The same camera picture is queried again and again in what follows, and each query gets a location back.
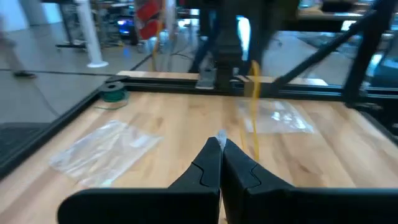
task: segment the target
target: wooden table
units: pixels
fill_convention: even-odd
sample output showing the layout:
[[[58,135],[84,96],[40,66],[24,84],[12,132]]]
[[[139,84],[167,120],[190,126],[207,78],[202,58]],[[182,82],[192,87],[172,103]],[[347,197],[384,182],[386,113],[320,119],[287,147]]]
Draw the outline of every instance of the wooden table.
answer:
[[[56,223],[58,205],[83,187],[49,167],[49,159],[111,119],[164,137],[113,186],[167,187],[220,129],[241,145],[235,102],[228,96],[132,92],[119,110],[87,109],[0,182],[0,223]],[[339,102],[288,102],[315,133],[261,134],[259,163],[266,169],[300,187],[398,187],[397,148],[357,111]]]

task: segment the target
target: black metal frame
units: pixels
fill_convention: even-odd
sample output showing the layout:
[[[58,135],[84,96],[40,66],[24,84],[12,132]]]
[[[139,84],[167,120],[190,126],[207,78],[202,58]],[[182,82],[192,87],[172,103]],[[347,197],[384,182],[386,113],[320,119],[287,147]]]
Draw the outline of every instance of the black metal frame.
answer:
[[[310,56],[300,65],[292,69],[286,75],[276,79],[273,83],[262,83],[261,97],[271,98],[287,98],[294,100],[325,100],[325,101],[342,101],[350,108],[366,112],[366,118],[371,115],[370,122],[376,127],[386,127],[392,120],[385,119],[390,116],[391,112],[398,101],[398,88],[362,88],[362,82],[365,77],[366,68],[369,61],[376,51],[376,47],[381,39],[382,33],[389,27],[389,21],[393,14],[396,1],[378,0],[374,3],[371,10],[351,27],[346,34],[338,37],[328,45],[322,47],[318,52]],[[291,85],[291,80],[299,76],[305,69],[314,63],[321,61],[328,54],[334,51],[341,43],[352,35],[363,30],[363,41],[358,49],[358,55],[354,60],[351,71],[346,80],[344,87],[341,86],[312,86],[312,85]],[[113,76],[106,82],[121,81],[127,91],[152,91],[164,93],[186,93],[200,95],[225,95],[225,96],[245,96],[245,85],[252,85],[252,82],[237,82],[226,80],[229,74],[223,74],[223,83],[221,86],[216,83],[214,90],[202,90],[195,88],[196,80],[189,79],[170,79],[170,78],[132,78],[128,76]],[[94,101],[99,99],[98,90],[89,94],[85,99],[80,101],[76,106],[67,111],[56,121],[54,121],[48,129],[39,133],[27,143],[21,154],[12,158],[0,172],[0,178],[17,167],[24,159],[28,158],[49,139],[55,136],[62,128],[75,119],[80,113],[88,108]],[[391,130],[382,132],[396,144],[397,139]]]

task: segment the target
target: concrete floor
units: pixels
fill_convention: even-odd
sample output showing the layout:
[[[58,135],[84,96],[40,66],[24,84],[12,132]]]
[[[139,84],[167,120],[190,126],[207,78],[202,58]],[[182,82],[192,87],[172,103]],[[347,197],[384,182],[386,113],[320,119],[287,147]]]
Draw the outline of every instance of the concrete floor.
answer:
[[[0,123],[3,122],[51,122],[57,115],[71,108],[89,92],[100,86],[107,75],[114,75],[121,70],[130,70],[149,51],[139,53],[136,47],[111,47],[103,49],[103,58],[109,62],[107,67],[88,68],[88,56],[79,49],[57,50],[55,44],[65,40],[62,24],[31,27],[27,30],[11,32],[8,37],[17,44],[16,52],[29,71],[35,72],[36,79],[23,80],[14,78],[7,69],[4,58],[0,57]],[[188,42],[188,34],[183,30],[175,51],[183,49]],[[263,75],[277,77],[294,68],[298,63],[316,51],[308,44],[298,40],[292,33],[280,32],[277,36],[282,46],[272,43],[262,62]],[[196,41],[182,53],[192,57]],[[172,62],[172,72],[186,72],[191,62],[180,56],[168,58],[167,54],[158,54],[157,69],[167,71],[168,61]],[[321,78],[328,84],[340,85],[344,82],[352,60],[339,53],[333,53],[315,66],[310,78]],[[137,70],[150,70],[150,60]]]

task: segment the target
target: shoe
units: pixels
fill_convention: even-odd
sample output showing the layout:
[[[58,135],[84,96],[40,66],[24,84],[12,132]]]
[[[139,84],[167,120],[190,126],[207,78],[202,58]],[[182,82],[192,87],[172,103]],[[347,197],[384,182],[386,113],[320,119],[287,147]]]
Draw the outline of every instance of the shoe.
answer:
[[[27,73],[27,72],[15,72],[14,76],[18,77],[18,78],[36,78],[35,74]]]

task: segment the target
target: plastic bag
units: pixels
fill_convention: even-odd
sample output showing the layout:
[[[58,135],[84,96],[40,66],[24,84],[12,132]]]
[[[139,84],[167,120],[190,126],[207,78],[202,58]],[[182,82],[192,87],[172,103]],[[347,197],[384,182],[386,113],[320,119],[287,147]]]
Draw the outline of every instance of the plastic bag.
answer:
[[[111,120],[50,160],[50,165],[89,187],[107,187],[162,137]]]
[[[238,110],[246,131],[252,133],[251,100],[238,100]],[[313,133],[312,126],[285,101],[258,100],[256,128],[257,133]]]

